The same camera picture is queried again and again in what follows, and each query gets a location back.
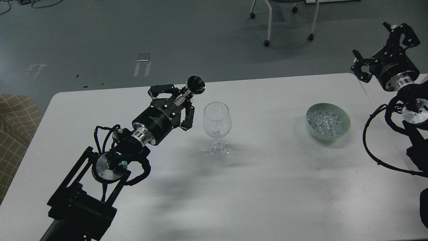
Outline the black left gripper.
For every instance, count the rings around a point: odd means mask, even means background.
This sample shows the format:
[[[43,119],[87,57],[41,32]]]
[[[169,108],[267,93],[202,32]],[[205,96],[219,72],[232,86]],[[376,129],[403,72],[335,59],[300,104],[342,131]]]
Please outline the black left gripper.
[[[182,89],[173,84],[151,86],[148,94],[152,101],[133,121],[133,136],[142,146],[147,144],[156,146],[174,129],[189,130],[194,122],[195,108],[192,98],[183,103],[175,102],[182,94]],[[160,94],[171,94],[170,99],[160,99]],[[181,120],[182,110],[185,110],[184,119]]]

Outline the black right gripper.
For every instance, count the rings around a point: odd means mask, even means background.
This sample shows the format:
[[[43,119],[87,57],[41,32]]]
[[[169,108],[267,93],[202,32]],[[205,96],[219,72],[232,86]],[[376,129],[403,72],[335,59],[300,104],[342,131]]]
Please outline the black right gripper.
[[[359,51],[352,50],[355,60],[351,71],[364,83],[369,83],[374,75],[385,91],[392,92],[396,90],[396,79],[407,77],[415,81],[419,77],[419,70],[406,55],[406,50],[421,42],[406,23],[390,25],[384,22],[383,26],[389,32],[385,47],[371,58],[363,58]],[[363,66],[369,66],[370,73],[364,72]]]

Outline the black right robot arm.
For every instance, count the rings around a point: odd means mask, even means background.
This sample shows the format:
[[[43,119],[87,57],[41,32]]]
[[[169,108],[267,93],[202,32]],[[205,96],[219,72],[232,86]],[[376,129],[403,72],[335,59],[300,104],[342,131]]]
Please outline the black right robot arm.
[[[371,58],[363,58],[353,50],[355,56],[351,71],[359,81],[368,83],[375,77],[383,90],[396,92],[389,103],[379,106],[368,118],[362,141],[367,154],[379,165],[391,170],[427,177],[427,139],[420,130],[427,130],[427,86],[417,84],[419,70],[406,55],[406,50],[416,47],[420,40],[413,29],[406,23],[390,25],[384,22],[389,37],[386,44]],[[404,170],[391,166],[374,156],[368,149],[366,133],[371,121],[384,111],[387,125],[395,132],[407,136],[411,146],[406,150],[407,156],[418,171]]]

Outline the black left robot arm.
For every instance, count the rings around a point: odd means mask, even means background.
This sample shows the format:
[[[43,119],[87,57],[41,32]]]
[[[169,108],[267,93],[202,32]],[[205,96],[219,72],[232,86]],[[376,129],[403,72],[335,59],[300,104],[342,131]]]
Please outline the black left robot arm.
[[[157,85],[148,90],[149,106],[133,121],[132,128],[115,125],[107,130],[96,150],[87,147],[48,201],[53,222],[42,241],[101,240],[115,218],[114,207],[125,186],[135,185],[151,172],[149,145],[159,145],[175,128],[192,127],[192,98],[205,90],[204,84],[185,87]]]

